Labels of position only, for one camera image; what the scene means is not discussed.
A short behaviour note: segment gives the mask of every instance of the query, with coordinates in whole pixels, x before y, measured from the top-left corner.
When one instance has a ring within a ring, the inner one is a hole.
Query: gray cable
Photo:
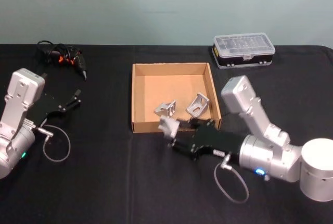
[[[215,178],[215,182],[216,184],[218,185],[219,189],[222,191],[222,193],[230,200],[232,201],[233,203],[237,203],[237,204],[242,204],[242,203],[245,203],[248,199],[249,199],[249,196],[250,196],[250,193],[249,193],[249,189],[248,189],[248,186],[246,185],[244,179],[242,178],[242,176],[232,167],[231,168],[231,172],[233,172],[237,177],[238,179],[240,180],[240,182],[243,184],[244,186],[244,189],[245,189],[245,192],[246,192],[246,197],[244,200],[235,200],[234,198],[232,198],[225,190],[224,188],[220,185],[219,183],[219,180],[217,179],[217,176],[216,176],[216,171],[217,171],[217,168],[222,164],[219,163],[217,164],[217,166],[215,167],[214,169],[214,178]]]
[[[69,140],[68,135],[66,134],[66,132],[64,132],[61,128],[59,128],[59,127],[57,127],[57,126],[53,126],[53,125],[44,125],[44,126],[46,126],[46,127],[50,127],[50,128],[55,128],[55,129],[60,130],[60,131],[66,136],[67,141],[68,141],[68,152],[67,152],[67,155],[66,155],[63,159],[60,159],[60,160],[54,160],[54,159],[52,159],[51,157],[49,157],[49,156],[46,154],[46,152],[45,152],[45,145],[46,145],[47,141],[44,142],[44,144],[43,144],[43,153],[44,153],[45,157],[46,157],[47,159],[49,159],[50,161],[53,161],[54,163],[60,163],[60,162],[62,162],[62,161],[64,161],[64,160],[66,160],[66,159],[68,158],[69,154],[71,153],[71,141]]]

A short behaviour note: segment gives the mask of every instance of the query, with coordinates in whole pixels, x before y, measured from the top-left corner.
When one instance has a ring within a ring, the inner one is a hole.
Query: open cardboard tray
[[[174,119],[188,120],[186,108],[197,93],[210,99],[209,109],[200,119],[212,118],[221,125],[221,114],[209,63],[133,64],[132,129],[134,133],[161,132],[154,110],[176,100]]]

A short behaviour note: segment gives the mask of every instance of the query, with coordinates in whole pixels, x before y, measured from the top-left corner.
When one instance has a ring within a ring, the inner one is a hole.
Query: black tablecloth
[[[36,66],[33,45],[0,45],[0,95],[21,67],[47,72],[45,93],[66,100],[82,90],[81,107],[57,125],[72,142],[68,160],[49,162],[39,136],[12,173],[0,181],[0,223],[333,223],[333,202],[302,194],[298,183],[264,182],[238,169],[250,190],[243,205],[217,188],[213,169],[220,161],[198,161],[167,148],[162,134],[133,134],[133,63],[209,62],[219,94],[230,77],[246,74],[270,120],[294,145],[333,138],[333,51],[321,46],[277,46],[267,67],[219,70],[207,46],[82,45],[85,82],[71,68]],[[221,113],[227,113],[219,97]],[[4,101],[0,103],[3,110]],[[222,129],[249,133],[234,115]],[[222,185],[244,196],[236,178],[220,171]]]

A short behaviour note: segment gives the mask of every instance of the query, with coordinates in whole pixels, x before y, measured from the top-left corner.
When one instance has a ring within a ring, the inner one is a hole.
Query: clear plastic lid
[[[218,35],[214,44],[222,57],[242,56],[251,59],[256,55],[272,55],[275,48],[265,33]]]

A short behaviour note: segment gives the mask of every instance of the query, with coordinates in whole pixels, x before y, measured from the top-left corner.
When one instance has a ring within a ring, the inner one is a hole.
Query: plastic storage box
[[[269,65],[275,48],[265,33],[218,35],[213,55],[220,69]]]

